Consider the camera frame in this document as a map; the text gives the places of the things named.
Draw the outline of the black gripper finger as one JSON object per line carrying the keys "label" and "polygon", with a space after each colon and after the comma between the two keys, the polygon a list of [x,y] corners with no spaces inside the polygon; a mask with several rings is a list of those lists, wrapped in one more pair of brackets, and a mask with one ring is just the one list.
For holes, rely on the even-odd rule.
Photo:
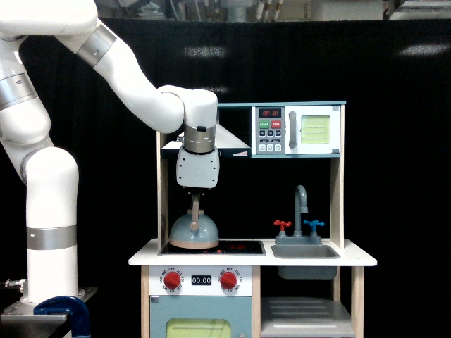
{"label": "black gripper finger", "polygon": [[192,198],[195,198],[196,196],[200,199],[202,196],[205,195],[205,189],[203,188],[193,188],[190,190],[190,193],[192,195]]}

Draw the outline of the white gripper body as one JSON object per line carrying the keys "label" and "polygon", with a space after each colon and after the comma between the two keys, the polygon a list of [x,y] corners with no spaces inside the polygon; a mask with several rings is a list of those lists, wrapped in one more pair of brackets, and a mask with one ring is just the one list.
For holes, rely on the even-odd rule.
{"label": "white gripper body", "polygon": [[182,146],[176,164],[177,183],[183,187],[214,188],[219,176],[219,152],[191,154]]}

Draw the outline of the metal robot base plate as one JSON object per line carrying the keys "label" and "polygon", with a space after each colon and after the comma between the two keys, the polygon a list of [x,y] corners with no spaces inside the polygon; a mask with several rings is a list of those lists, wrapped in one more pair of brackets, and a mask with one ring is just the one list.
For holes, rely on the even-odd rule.
{"label": "metal robot base plate", "polygon": [[[79,288],[75,297],[78,297],[86,303],[97,291],[97,287]],[[18,322],[19,320],[25,320],[31,323],[37,321],[64,323],[67,320],[70,320],[66,314],[34,315],[33,310],[36,305],[38,305],[38,303],[33,303],[28,299],[21,299],[3,310],[1,313],[1,319],[6,322]]]}

